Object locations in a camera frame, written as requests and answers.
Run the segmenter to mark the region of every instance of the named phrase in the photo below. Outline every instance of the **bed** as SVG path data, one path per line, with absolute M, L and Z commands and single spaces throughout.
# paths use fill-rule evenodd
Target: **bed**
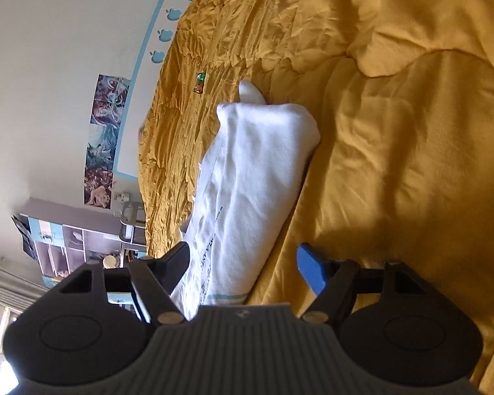
M 476 322 L 472 381 L 494 393 L 494 0 L 193 0 L 140 143 L 150 255 L 179 240 L 216 105 L 244 78 L 322 137 L 248 302 L 307 307 L 301 242 L 404 261 Z

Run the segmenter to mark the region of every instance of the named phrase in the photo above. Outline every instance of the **white towel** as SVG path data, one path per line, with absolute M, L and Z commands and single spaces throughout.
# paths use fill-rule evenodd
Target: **white towel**
M 245 300 L 320 142 L 315 119 L 301 105 L 266 105 L 245 80 L 240 100 L 217 107 L 220 130 L 201 162 L 194 208 L 181 228 L 190 264 L 172 300 L 187 319 L 200 304 Z

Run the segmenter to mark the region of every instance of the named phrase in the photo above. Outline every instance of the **anime poster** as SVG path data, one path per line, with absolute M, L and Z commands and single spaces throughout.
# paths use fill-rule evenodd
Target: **anime poster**
M 129 80 L 99 76 L 90 118 L 84 203 L 110 208 L 112 205 L 113 167 L 117 138 L 121 128 Z

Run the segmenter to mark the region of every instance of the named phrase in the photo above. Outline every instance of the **round pad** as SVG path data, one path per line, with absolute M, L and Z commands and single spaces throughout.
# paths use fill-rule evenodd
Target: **round pad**
M 95 344 L 101 330 L 101 325 L 87 316 L 60 316 L 42 327 L 41 340 L 50 349 L 73 352 Z
M 100 265 L 94 270 L 102 277 Z M 17 375 L 51 386 L 91 383 L 128 367 L 146 348 L 148 326 L 109 304 L 91 272 L 77 272 L 8 328 L 4 355 Z
M 435 297 L 384 300 L 358 310 L 343 321 L 340 342 L 371 374 L 410 386 L 469 376 L 482 349 L 475 324 Z

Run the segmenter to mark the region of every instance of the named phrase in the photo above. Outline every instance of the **shelf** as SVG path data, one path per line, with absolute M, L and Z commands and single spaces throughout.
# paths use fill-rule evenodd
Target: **shelf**
M 37 250 L 38 263 L 41 265 L 42 274 L 55 277 L 56 274 L 49 258 L 49 245 L 43 242 L 35 242 L 35 249 Z
M 66 277 L 69 274 L 68 262 L 63 248 L 49 245 L 49 259 L 51 267 L 58 277 Z
M 99 232 L 84 230 L 86 252 L 100 255 L 118 254 L 121 252 L 121 240 Z
M 63 226 L 62 229 L 66 248 L 84 251 L 84 231 L 70 226 Z
M 81 250 L 67 248 L 66 257 L 68 259 L 70 273 L 77 270 L 86 262 L 86 260 L 84 259 L 84 251 Z

